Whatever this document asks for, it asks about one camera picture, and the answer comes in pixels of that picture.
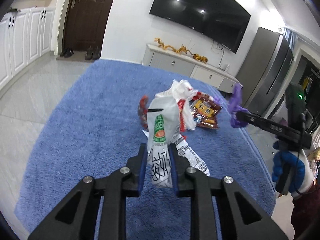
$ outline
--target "green logo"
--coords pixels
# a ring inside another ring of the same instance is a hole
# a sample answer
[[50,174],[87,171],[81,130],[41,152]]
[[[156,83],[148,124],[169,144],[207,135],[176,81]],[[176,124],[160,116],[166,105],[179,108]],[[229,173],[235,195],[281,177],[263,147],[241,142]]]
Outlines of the green logo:
[[164,142],[165,141],[165,133],[163,126],[163,117],[162,115],[158,115],[155,120],[155,133],[153,136],[153,140],[155,142]]

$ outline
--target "pair of shoes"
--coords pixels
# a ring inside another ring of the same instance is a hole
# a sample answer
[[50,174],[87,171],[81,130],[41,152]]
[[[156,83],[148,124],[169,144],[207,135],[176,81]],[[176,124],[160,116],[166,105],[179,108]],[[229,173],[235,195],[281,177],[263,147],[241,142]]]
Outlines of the pair of shoes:
[[87,49],[87,53],[85,54],[85,60],[90,60],[90,59],[97,60],[100,57],[101,57],[101,49],[99,49],[98,46],[96,49],[93,49],[90,46],[89,49]]
[[73,55],[73,49],[65,48],[61,53],[60,57],[71,57]]

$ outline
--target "brown door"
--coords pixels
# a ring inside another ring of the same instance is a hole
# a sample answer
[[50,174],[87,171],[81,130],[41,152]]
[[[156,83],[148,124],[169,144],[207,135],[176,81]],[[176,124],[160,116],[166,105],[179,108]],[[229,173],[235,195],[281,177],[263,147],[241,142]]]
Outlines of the brown door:
[[70,0],[63,48],[101,48],[113,0]]

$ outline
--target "black handle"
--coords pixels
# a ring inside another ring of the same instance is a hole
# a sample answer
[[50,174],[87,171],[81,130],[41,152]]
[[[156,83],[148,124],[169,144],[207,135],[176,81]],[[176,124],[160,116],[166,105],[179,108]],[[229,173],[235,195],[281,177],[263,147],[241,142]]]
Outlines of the black handle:
[[287,195],[288,189],[289,189],[289,187],[286,187],[286,185],[291,184],[291,181],[288,181],[291,168],[292,168],[291,165],[288,163],[285,163],[283,165],[282,167],[283,173],[281,174],[276,185],[276,191],[284,195]]

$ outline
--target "maroon sleeve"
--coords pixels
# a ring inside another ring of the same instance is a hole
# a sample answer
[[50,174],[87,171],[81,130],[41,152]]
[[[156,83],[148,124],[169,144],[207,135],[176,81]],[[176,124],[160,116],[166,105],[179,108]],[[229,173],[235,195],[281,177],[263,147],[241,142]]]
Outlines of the maroon sleeve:
[[291,224],[294,228],[294,239],[297,239],[307,229],[320,207],[320,185],[312,185],[308,192],[297,200],[293,200],[294,209],[291,215]]

